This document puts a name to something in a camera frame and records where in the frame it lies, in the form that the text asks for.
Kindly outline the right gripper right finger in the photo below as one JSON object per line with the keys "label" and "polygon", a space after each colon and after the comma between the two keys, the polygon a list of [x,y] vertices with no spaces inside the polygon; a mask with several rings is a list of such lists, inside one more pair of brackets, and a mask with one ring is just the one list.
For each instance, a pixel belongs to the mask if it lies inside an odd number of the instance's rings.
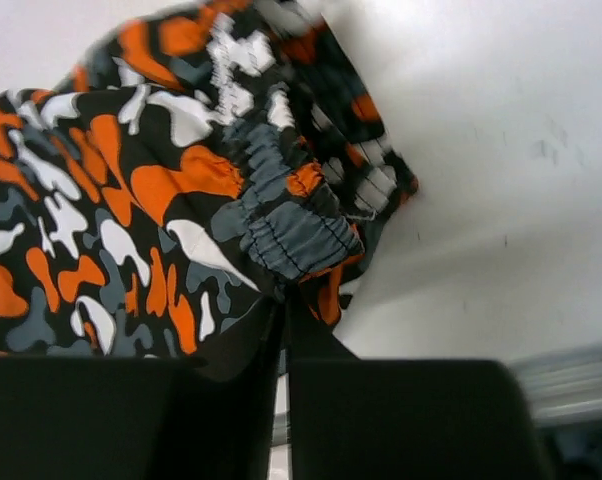
{"label": "right gripper right finger", "polygon": [[286,304],[296,479],[551,479],[524,394],[501,363],[361,359]]}

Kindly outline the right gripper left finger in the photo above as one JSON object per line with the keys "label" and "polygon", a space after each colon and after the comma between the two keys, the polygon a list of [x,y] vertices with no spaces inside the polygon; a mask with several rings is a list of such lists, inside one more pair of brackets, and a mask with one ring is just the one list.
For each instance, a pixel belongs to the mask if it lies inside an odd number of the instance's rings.
{"label": "right gripper left finger", "polygon": [[0,479],[264,479],[284,308],[180,359],[0,356]]}

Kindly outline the orange camouflage shorts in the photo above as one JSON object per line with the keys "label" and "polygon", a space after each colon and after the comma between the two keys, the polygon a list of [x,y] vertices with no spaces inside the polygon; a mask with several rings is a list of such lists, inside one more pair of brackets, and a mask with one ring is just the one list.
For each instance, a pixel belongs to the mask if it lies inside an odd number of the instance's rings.
{"label": "orange camouflage shorts", "polygon": [[419,183],[323,1],[131,20],[0,94],[0,357],[239,376],[299,294],[338,323]]}

